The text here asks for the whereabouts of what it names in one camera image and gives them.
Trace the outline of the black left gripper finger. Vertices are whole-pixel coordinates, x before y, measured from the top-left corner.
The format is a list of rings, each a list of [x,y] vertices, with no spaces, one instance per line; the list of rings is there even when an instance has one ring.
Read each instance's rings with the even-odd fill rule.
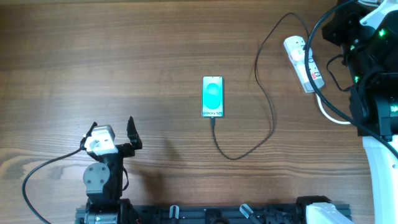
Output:
[[[80,141],[80,149],[81,150],[86,150],[86,147],[85,147],[86,140],[88,139],[88,137],[91,137],[91,133],[92,133],[94,127],[96,127],[97,125],[98,125],[97,122],[94,122],[91,125],[91,128],[88,130],[88,132],[83,135],[83,138]]]
[[[136,130],[136,126],[134,124],[134,119],[132,116],[129,117],[127,122],[127,137],[129,138],[130,144],[134,150],[142,149],[142,141],[139,137],[139,134]]]

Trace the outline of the blue screen Galaxy smartphone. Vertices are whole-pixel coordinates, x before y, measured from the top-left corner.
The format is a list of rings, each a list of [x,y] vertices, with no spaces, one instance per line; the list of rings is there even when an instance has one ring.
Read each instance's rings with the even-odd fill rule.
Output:
[[[205,76],[202,79],[201,115],[204,118],[224,115],[224,80],[223,77]]]

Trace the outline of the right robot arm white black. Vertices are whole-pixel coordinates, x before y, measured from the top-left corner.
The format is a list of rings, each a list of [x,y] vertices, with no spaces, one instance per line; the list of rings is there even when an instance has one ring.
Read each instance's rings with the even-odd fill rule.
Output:
[[[341,47],[353,81],[346,115],[311,82],[320,100],[358,130],[373,188],[375,223],[397,223],[397,1],[370,10],[354,0],[338,1],[315,24],[305,44],[304,70],[311,77],[309,53],[317,30]]]

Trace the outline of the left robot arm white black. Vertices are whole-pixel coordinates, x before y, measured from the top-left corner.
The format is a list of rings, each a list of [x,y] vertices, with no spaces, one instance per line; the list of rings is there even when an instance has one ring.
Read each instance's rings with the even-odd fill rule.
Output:
[[[142,223],[130,200],[121,198],[129,185],[123,183],[123,177],[127,176],[123,159],[135,156],[135,151],[142,149],[133,118],[129,118],[126,131],[129,142],[116,145],[110,125],[93,123],[81,140],[80,146],[96,162],[83,174],[88,200],[85,208],[76,210],[76,224]]]

